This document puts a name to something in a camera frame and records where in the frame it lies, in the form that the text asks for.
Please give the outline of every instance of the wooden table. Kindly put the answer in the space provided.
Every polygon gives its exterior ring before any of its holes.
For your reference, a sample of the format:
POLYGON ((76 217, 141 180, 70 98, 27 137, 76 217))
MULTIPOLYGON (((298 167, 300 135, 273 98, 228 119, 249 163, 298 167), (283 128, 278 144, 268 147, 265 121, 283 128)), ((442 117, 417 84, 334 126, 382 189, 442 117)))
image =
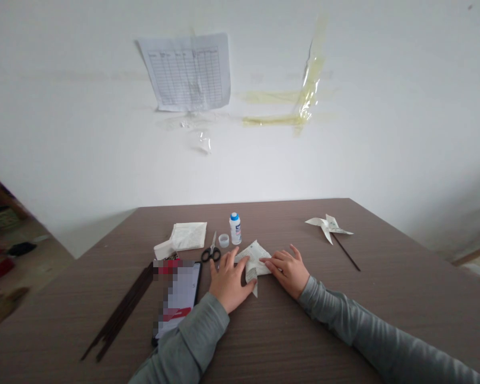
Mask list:
MULTIPOLYGON (((35 300, 0 325, 0 383, 127 382, 151 352, 160 290, 152 284, 97 364, 95 348, 79 359, 176 222, 207 221, 227 233, 232 211, 242 219, 241 249, 258 239, 270 253, 301 251, 312 275, 402 330, 480 372, 480 284, 350 199, 147 207, 137 209, 64 271, 35 300), (312 217, 337 218, 355 234, 326 242, 312 217)), ((182 253, 198 260, 201 250, 182 253)), ((208 290, 203 269, 199 297, 208 290)), ((310 320, 272 275, 231 314, 203 382, 380 382, 352 348, 310 320)))

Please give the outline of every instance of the gray long-sleeve shirt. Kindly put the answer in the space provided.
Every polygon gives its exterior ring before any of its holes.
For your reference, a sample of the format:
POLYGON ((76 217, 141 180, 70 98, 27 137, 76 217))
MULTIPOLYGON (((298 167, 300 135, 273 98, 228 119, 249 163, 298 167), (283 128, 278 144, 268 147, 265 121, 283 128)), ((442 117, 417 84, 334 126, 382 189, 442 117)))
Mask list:
MULTIPOLYGON (((480 374, 462 362, 389 325, 313 277, 299 304, 311 318, 357 348, 385 382, 480 383, 480 374)), ((160 339, 130 383, 199 382, 228 324, 223 306, 207 293, 178 328, 160 339)))

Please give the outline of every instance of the white bottle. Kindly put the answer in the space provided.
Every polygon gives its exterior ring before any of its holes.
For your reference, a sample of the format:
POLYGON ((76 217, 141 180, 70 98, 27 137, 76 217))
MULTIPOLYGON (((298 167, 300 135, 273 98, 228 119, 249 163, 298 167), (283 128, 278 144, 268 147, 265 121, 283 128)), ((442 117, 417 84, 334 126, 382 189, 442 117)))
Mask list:
POLYGON ((231 242, 234 245, 240 244, 242 242, 242 230, 240 230, 240 217, 236 212, 231 214, 229 226, 231 227, 231 242))

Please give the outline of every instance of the bottle label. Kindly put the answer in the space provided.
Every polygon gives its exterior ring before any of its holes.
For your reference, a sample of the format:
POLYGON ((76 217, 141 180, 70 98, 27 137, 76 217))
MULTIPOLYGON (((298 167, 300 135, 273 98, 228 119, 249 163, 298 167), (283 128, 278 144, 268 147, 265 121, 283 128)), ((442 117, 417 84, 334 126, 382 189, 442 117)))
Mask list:
POLYGON ((238 236, 238 240, 242 240, 242 231, 240 230, 240 224, 235 226, 235 234, 238 236))

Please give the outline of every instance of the scissors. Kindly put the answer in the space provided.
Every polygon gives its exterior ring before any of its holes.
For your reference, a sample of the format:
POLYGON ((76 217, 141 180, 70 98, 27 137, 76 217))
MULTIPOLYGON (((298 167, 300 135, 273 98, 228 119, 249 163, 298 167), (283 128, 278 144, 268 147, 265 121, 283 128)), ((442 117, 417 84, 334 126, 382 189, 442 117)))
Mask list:
POLYGON ((217 262, 220 260, 220 249, 218 249, 215 246, 215 239, 217 238, 217 231, 215 231, 215 234, 213 235, 213 241, 212 245, 210 245, 210 248, 206 248, 203 253, 201 253, 201 261, 202 262, 207 262, 210 259, 213 259, 213 261, 217 262))

